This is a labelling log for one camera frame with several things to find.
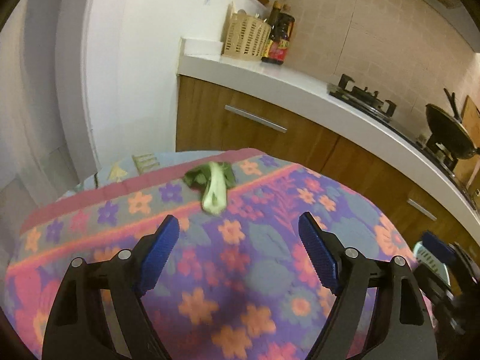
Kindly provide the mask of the green bok choy leaf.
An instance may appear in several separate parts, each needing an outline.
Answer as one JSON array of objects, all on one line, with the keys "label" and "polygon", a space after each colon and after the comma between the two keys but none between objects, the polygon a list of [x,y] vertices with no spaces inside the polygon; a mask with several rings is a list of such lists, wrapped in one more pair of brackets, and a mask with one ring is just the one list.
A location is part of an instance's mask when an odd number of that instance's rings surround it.
[{"label": "green bok choy leaf", "polygon": [[227,207],[228,190],[236,186],[231,163],[209,161],[190,169],[183,176],[190,188],[202,191],[202,209],[220,215]]}]

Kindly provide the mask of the light blue trash basket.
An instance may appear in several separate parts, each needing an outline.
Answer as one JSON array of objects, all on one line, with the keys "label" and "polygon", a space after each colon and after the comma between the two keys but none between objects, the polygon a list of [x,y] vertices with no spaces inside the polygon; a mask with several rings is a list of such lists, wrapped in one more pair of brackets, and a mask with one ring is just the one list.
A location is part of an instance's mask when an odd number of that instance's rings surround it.
[{"label": "light blue trash basket", "polygon": [[433,271],[443,282],[451,285],[448,267],[446,264],[440,262],[433,254],[425,248],[421,241],[417,242],[413,248],[413,255],[419,263],[425,264],[431,271]]}]

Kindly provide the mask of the wooden kitchen cabinet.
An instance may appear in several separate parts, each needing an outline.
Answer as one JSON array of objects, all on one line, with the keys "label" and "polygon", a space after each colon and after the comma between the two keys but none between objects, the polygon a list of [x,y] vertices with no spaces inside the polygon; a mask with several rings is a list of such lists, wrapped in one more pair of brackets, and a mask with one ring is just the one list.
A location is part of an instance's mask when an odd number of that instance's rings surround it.
[{"label": "wooden kitchen cabinet", "polygon": [[231,88],[181,76],[176,149],[256,148],[367,197],[409,245],[426,230],[479,258],[479,244],[438,200],[374,154],[326,127]]}]

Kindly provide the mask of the black frying pan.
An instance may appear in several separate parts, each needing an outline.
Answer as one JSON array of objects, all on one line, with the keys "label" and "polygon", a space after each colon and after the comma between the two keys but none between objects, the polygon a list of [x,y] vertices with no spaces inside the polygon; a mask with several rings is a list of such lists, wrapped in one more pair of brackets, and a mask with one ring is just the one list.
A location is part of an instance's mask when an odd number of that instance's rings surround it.
[{"label": "black frying pan", "polygon": [[428,103],[425,106],[425,114],[432,136],[458,159],[470,159],[479,155],[479,147],[474,144],[466,128],[462,125],[455,94],[450,94],[446,88],[443,91],[448,98],[453,115],[449,115],[437,105]]}]

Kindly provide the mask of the floral tablecloth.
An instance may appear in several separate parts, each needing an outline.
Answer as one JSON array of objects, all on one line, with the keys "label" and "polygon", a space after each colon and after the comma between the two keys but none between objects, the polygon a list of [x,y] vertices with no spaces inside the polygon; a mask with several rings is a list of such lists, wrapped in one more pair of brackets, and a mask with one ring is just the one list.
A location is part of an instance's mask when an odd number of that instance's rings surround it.
[{"label": "floral tablecloth", "polygon": [[[180,236],[143,305],[174,359],[304,359],[335,297],[299,238],[301,213],[367,258],[415,264],[394,224],[367,198],[305,166],[253,149],[157,155],[140,173],[127,158],[89,177],[24,222],[1,303],[40,355],[48,315],[73,258],[114,257],[174,215]],[[183,176],[231,163],[236,186],[220,215]]]}]

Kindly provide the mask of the black gas stove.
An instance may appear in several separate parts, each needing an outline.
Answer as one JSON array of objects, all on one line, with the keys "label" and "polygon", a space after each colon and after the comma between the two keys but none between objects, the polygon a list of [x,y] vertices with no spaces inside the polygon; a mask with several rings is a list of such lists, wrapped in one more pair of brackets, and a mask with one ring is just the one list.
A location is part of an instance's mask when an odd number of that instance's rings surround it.
[{"label": "black gas stove", "polygon": [[329,83],[327,85],[327,92],[329,95],[346,102],[367,116],[377,120],[405,139],[454,183],[454,186],[459,189],[460,193],[474,209],[479,209],[479,205],[468,191],[466,183],[454,174],[454,168],[458,162],[467,159],[456,158],[435,140],[427,124],[425,111],[421,114],[421,120],[428,128],[428,131],[424,133],[419,127],[415,127],[406,121],[406,117],[397,111],[396,103],[390,99],[380,99],[377,91],[371,92],[367,87],[360,88],[356,85],[352,86],[352,88],[347,87],[354,82],[352,77],[343,74],[337,84]]}]

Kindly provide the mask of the dark soy sauce bottle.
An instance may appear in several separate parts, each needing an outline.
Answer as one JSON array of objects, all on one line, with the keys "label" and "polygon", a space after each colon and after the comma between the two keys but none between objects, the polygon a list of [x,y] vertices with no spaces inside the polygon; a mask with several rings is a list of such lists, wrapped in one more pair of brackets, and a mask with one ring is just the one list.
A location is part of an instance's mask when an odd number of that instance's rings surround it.
[{"label": "dark soy sauce bottle", "polygon": [[295,18],[290,14],[290,6],[283,4],[277,25],[274,28],[274,38],[267,40],[261,61],[282,65],[290,47]]}]

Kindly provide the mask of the beige utensil basket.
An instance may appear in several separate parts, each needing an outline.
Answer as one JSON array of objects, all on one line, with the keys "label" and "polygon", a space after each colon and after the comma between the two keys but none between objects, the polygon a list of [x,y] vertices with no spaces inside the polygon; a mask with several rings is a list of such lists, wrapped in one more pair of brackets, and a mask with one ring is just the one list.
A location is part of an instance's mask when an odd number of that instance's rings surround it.
[{"label": "beige utensil basket", "polygon": [[234,2],[229,4],[225,25],[222,55],[231,59],[260,61],[271,26],[258,16],[248,15],[244,10],[236,10]]}]

